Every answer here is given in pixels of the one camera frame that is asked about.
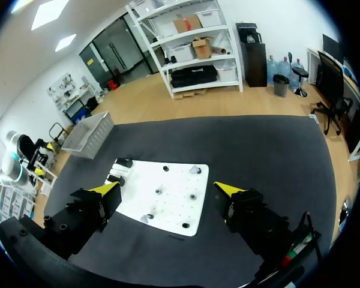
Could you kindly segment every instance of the black cabinet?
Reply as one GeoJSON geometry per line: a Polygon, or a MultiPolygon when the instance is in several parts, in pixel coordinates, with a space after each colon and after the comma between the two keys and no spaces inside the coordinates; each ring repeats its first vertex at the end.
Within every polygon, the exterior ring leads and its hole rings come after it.
{"type": "Polygon", "coordinates": [[[266,87],[266,54],[264,43],[240,42],[245,79],[250,87],[266,87]]]}

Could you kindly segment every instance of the ceiling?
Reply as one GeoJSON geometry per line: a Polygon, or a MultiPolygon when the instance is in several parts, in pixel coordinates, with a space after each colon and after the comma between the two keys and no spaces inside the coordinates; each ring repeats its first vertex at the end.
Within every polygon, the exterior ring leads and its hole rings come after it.
{"type": "Polygon", "coordinates": [[[35,0],[9,17],[0,30],[0,112],[45,69],[70,53],[77,53],[104,19],[128,0],[69,0],[60,17],[31,31],[39,5],[35,0]],[[59,41],[77,34],[70,46],[55,52],[59,41]]]}

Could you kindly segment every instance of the wooden floor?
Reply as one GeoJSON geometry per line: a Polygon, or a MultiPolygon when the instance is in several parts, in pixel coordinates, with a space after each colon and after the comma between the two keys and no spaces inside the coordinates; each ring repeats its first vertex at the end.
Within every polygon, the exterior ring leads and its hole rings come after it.
{"type": "MultiPolygon", "coordinates": [[[[109,111],[115,124],[162,121],[167,119],[198,116],[235,115],[297,115],[307,116],[316,103],[323,101],[315,87],[306,84],[307,98],[300,98],[288,91],[286,98],[273,94],[273,86],[250,88],[244,86],[244,93],[237,87],[209,89],[204,95],[171,99],[159,74],[137,80],[107,94],[104,101],[92,114],[109,111]]],[[[318,114],[323,129],[325,116],[318,114]]],[[[337,213],[346,197],[355,197],[358,162],[348,162],[348,148],[341,134],[337,136],[332,127],[325,136],[334,167],[337,190],[337,213]]],[[[55,173],[59,173],[68,159],[67,153],[58,155],[55,173]]],[[[35,222],[42,224],[44,199],[37,199],[35,222]]],[[[334,223],[334,240],[338,235],[338,222],[334,223]]]]}

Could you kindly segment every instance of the trash can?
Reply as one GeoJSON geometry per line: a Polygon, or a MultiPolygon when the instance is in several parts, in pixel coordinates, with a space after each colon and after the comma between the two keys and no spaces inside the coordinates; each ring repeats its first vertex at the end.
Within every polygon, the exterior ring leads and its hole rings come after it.
{"type": "Polygon", "coordinates": [[[278,96],[285,97],[288,91],[289,79],[281,74],[274,75],[274,93],[278,96]]]}

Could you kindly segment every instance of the black mat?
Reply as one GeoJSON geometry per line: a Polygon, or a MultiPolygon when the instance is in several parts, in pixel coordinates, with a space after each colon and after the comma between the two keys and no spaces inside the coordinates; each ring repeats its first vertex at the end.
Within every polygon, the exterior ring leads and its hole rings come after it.
{"type": "MultiPolygon", "coordinates": [[[[255,188],[294,229],[310,211],[319,245],[328,250],[335,223],[335,179],[329,151],[313,119],[237,116],[116,125],[93,160],[71,156],[57,178],[44,214],[62,209],[74,190],[104,183],[118,157],[209,165],[197,235],[176,236],[114,213],[70,261],[129,283],[238,287],[251,281],[262,259],[223,224],[214,205],[220,181],[255,188]]],[[[306,269],[317,263],[313,253],[306,269]]]]}

